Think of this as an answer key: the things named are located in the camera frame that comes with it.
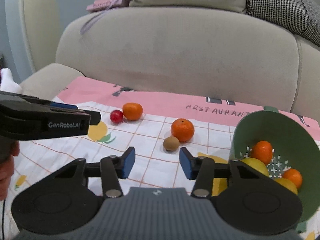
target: black and white patterned cushion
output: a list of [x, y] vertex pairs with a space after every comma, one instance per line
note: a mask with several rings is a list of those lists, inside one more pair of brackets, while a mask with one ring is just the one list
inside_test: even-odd
[[320, 46], [320, 6], [312, 0], [247, 0], [246, 13]]

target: white logo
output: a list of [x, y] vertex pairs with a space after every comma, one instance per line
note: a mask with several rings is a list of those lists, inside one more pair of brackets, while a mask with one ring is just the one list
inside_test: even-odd
[[156, 195], [156, 196], [159, 196], [159, 195], [161, 195], [162, 194], [162, 191], [161, 190], [159, 190], [159, 189], [157, 189], [157, 190], [155, 190], [154, 192], [152, 192], [153, 193], [153, 195]]
[[80, 128], [80, 123], [65, 123], [65, 122], [60, 122], [60, 123], [53, 123], [49, 122], [48, 123], [49, 128]]

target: red fruit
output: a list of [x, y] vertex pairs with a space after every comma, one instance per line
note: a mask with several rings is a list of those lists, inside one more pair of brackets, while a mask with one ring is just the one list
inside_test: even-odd
[[120, 110], [113, 110], [110, 114], [110, 120], [114, 123], [123, 121], [123, 113]]

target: sofa armrest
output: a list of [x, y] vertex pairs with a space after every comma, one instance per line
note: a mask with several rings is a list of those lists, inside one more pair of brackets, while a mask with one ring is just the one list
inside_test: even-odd
[[68, 84], [80, 76], [84, 75], [71, 67], [53, 63], [28, 77], [20, 86], [24, 95], [52, 100]]

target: green bowl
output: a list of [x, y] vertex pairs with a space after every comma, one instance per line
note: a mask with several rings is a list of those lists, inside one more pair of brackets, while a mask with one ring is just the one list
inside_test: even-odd
[[[270, 177], [283, 173], [285, 166], [297, 169], [303, 178], [298, 196], [303, 212], [296, 228], [306, 231], [306, 222], [320, 206], [320, 151], [313, 138], [297, 122], [272, 107], [245, 116], [237, 125], [229, 159], [242, 159], [259, 141], [268, 141], [274, 148], [272, 163], [267, 167]], [[277, 173], [270, 171], [275, 164]]]

